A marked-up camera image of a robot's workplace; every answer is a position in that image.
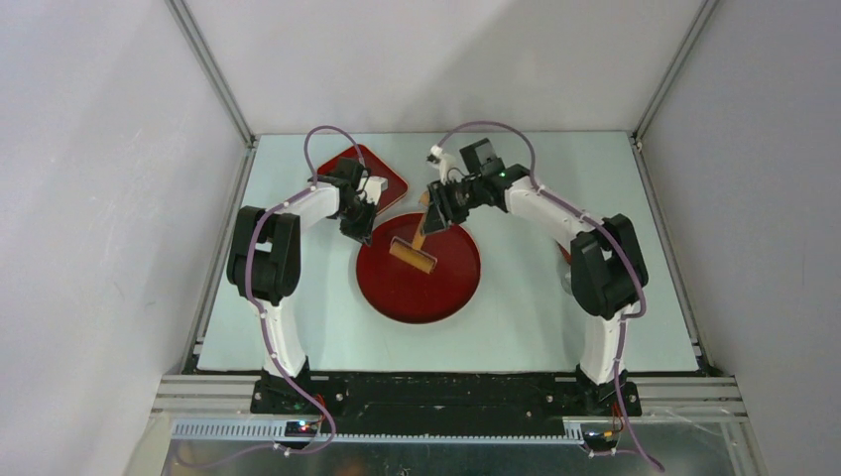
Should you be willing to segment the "round red plate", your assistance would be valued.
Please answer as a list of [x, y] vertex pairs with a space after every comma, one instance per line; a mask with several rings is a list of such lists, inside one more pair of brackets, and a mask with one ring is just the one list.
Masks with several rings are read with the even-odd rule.
[[374, 229], [360, 249], [355, 277], [365, 300], [386, 317], [406, 324], [444, 320], [464, 308], [478, 290], [481, 258], [462, 227], [422, 238], [422, 214], [407, 213]]

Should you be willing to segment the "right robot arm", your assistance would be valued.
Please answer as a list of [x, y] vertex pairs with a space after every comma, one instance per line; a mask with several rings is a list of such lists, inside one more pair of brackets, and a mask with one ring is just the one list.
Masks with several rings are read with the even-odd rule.
[[431, 147], [427, 162], [438, 179], [426, 187], [420, 232], [431, 235], [466, 221], [471, 210], [491, 206], [537, 225], [569, 256], [569, 291], [590, 319], [577, 366], [588, 380], [576, 389], [580, 407], [601, 415], [617, 400], [615, 381], [624, 369], [624, 320], [644, 310], [648, 270], [633, 222], [623, 214], [596, 220], [555, 195], [520, 164], [506, 166], [491, 142], [461, 149], [466, 173], [452, 178], [455, 159]]

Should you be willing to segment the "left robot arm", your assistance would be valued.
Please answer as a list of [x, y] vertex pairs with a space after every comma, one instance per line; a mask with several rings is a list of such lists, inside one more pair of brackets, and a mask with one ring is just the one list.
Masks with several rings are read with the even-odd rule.
[[322, 220], [335, 219], [342, 235], [370, 245], [378, 206], [388, 188], [387, 178], [342, 159], [287, 200], [270, 208], [246, 205], [236, 214], [226, 278], [259, 318], [266, 347], [264, 370], [284, 377], [275, 399], [290, 413], [305, 411], [313, 400], [312, 384], [299, 377], [307, 356], [297, 320], [284, 305], [300, 282], [302, 235]]

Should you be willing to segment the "wooden dough roller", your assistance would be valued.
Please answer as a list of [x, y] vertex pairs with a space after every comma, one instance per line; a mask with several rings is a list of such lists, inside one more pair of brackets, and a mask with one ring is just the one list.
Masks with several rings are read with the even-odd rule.
[[422, 248], [425, 242], [425, 236], [421, 233], [421, 226], [428, 204], [429, 193], [425, 191], [419, 199], [419, 205], [423, 208], [423, 212], [412, 240], [407, 241], [395, 236], [391, 241], [389, 254], [403, 263], [429, 275], [433, 272], [437, 264], [437, 259], [425, 252]]

